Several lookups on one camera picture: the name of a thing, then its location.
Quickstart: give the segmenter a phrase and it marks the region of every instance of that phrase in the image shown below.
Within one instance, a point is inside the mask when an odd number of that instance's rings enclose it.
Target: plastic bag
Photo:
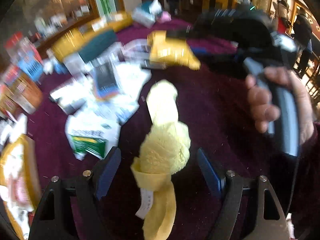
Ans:
[[[78,160],[83,160],[87,153],[104,159],[118,145],[120,125],[87,109],[68,116],[65,133]]]

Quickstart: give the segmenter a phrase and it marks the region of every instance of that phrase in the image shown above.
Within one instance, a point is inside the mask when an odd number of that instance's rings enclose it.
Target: hat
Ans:
[[[301,13],[301,14],[302,14],[302,13],[306,14],[307,12],[306,12],[306,10],[305,10],[303,7],[300,7],[300,13]]]
[[[283,4],[287,9],[289,9],[289,4],[285,0],[281,0],[280,3]]]

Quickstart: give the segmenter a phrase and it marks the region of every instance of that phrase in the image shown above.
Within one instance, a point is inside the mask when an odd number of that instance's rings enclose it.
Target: blue gripper pad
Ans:
[[[109,154],[110,154],[109,160],[103,160],[103,161],[107,161],[107,163],[105,164],[104,169],[101,172],[99,179],[97,181],[97,188],[96,188],[95,195],[98,200],[100,200],[102,197],[104,197],[108,193],[111,182],[121,162],[121,151],[119,148],[116,148],[114,150],[114,147],[113,147],[107,154],[106,158],[108,158]]]
[[[217,198],[223,198],[226,186],[224,171],[211,162],[201,148],[197,152],[197,160],[211,194]]]

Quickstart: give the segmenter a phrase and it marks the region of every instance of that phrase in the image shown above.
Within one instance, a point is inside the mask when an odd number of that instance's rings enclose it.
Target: white tag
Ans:
[[[141,192],[141,206],[136,212],[136,216],[144,219],[153,204],[153,191],[146,190],[145,188],[140,189]]]
[[[117,13],[114,15],[116,22],[123,20],[123,15],[121,13]]]

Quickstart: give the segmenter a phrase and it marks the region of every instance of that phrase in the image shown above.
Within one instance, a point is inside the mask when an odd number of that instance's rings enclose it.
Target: finger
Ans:
[[[296,75],[294,71],[289,72],[289,76],[291,78],[293,93],[296,97],[305,97],[308,98],[309,94],[305,88],[305,86],[302,84],[300,78]]]
[[[290,78],[285,67],[266,67],[264,74],[271,82],[286,87],[290,86]]]
[[[274,121],[280,117],[280,109],[277,106],[265,104],[251,107],[251,114],[256,121]]]
[[[245,78],[245,85],[247,86],[247,89],[251,89],[256,84],[256,79],[253,75],[249,74]]]
[[[252,87],[248,92],[248,102],[252,106],[267,104],[271,99],[271,92],[258,86]]]
[[[265,133],[269,127],[267,121],[256,121],[254,125],[259,133]]]

